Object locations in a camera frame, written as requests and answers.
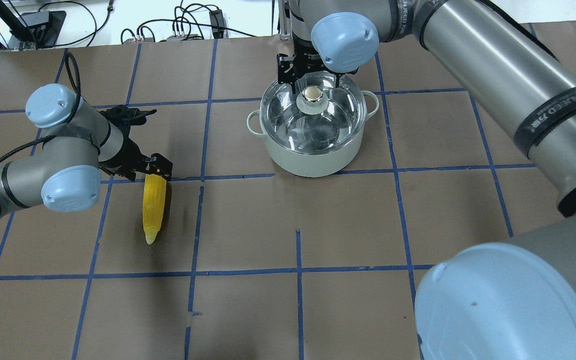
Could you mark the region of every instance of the pot handle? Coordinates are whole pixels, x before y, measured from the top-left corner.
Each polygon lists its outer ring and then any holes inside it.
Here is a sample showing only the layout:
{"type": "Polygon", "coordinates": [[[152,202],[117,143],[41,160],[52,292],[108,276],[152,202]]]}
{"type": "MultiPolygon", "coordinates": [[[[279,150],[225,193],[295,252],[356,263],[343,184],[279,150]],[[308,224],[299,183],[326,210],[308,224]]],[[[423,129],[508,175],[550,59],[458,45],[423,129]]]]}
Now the pot handle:
{"type": "Polygon", "coordinates": [[[373,117],[375,114],[377,114],[377,110],[379,110],[379,98],[377,98],[377,95],[375,95],[374,93],[372,93],[368,90],[362,90],[361,93],[364,96],[368,96],[368,98],[371,98],[372,100],[374,100],[374,103],[376,104],[376,106],[374,107],[374,110],[372,110],[371,112],[368,112],[368,115],[366,115],[366,120],[369,120],[371,117],[373,117]]]}
{"type": "Polygon", "coordinates": [[[263,133],[263,130],[262,130],[262,132],[256,132],[255,130],[253,130],[253,129],[250,127],[250,119],[252,119],[252,118],[254,118],[254,117],[256,117],[256,116],[259,116],[259,112],[260,112],[259,110],[254,110],[253,112],[250,112],[250,114],[248,114],[248,117],[247,117],[247,119],[246,119],[246,126],[247,126],[247,128],[248,128],[248,131],[249,131],[252,135],[254,135],[254,136],[258,137],[258,138],[265,138],[265,137],[266,137],[266,134],[263,133]]]}

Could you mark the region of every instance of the white pot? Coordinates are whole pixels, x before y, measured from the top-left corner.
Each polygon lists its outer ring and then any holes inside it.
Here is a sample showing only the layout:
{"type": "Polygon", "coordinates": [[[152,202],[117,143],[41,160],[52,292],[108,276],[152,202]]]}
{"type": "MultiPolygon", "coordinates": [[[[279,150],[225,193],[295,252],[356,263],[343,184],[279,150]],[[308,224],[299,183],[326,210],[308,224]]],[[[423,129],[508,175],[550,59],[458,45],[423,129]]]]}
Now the white pot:
{"type": "MultiPolygon", "coordinates": [[[[376,106],[371,112],[366,114],[365,121],[370,120],[379,110],[379,98],[377,95],[370,91],[363,90],[361,93],[374,100],[376,106]]],[[[281,168],[298,176],[306,178],[319,178],[322,176],[334,174],[341,169],[345,168],[355,158],[359,152],[359,146],[362,145],[362,138],[364,137],[363,127],[353,139],[348,141],[344,146],[337,148],[328,153],[318,155],[308,155],[305,153],[295,152],[289,148],[285,148],[277,143],[272,137],[266,133],[263,125],[263,119],[259,118],[259,125],[262,132],[256,132],[250,127],[250,120],[259,116],[260,110],[250,112],[246,119],[247,129],[254,136],[264,139],[265,148],[268,150],[272,160],[281,168]]]]}

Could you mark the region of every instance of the robotic arm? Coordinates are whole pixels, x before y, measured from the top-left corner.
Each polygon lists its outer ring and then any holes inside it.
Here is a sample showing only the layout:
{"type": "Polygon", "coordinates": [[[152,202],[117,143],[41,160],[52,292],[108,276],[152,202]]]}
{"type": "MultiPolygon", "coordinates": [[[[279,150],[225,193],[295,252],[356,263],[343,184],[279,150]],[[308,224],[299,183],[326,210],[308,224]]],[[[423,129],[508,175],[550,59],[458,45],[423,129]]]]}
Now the robotic arm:
{"type": "Polygon", "coordinates": [[[560,212],[576,212],[576,76],[498,7],[487,0],[288,5],[295,54],[277,55],[280,84],[321,70],[352,73],[379,42],[414,34],[555,185],[560,212]]]}
{"type": "Polygon", "coordinates": [[[576,359],[576,76],[489,0],[284,6],[295,54],[277,57],[281,84],[294,91],[304,73],[352,73],[379,42],[414,34],[558,189],[561,223],[428,271],[414,308],[423,356],[576,359]]]}
{"type": "Polygon", "coordinates": [[[159,153],[142,155],[129,138],[130,127],[155,110],[119,105],[98,112],[81,98],[67,121],[76,98],[64,85],[48,84],[28,99],[26,116],[50,140],[39,155],[0,165],[0,218],[41,203],[57,212],[86,210],[99,200],[98,169],[132,181],[135,172],[170,180],[172,163],[159,153]]]}

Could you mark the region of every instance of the glass lid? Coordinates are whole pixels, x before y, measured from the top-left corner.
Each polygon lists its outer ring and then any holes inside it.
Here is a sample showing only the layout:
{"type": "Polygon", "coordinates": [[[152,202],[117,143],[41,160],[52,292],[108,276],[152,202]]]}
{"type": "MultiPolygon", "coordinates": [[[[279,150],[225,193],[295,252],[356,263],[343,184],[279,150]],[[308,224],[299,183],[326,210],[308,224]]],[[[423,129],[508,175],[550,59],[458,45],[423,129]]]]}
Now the glass lid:
{"type": "Polygon", "coordinates": [[[366,100],[356,84],[327,72],[307,73],[295,84],[275,82],[261,100],[265,132],[284,148],[322,155],[348,144],[364,126],[366,100]]]}

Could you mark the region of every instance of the pot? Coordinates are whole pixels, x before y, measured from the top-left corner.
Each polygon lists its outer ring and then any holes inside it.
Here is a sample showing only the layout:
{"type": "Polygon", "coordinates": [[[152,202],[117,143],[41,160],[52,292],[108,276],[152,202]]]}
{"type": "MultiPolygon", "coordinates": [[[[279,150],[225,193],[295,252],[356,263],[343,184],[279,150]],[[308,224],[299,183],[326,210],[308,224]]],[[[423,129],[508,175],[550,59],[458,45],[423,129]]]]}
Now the pot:
{"type": "Polygon", "coordinates": [[[264,139],[272,160],[290,173],[318,178],[340,171],[359,152],[364,125],[379,110],[377,95],[360,90],[346,76],[336,87],[336,76],[327,71],[307,73],[295,89],[275,80],[260,109],[247,116],[247,129],[264,139]],[[375,102],[370,112],[365,96],[375,102]],[[262,132],[250,127],[255,116],[262,132]]]}

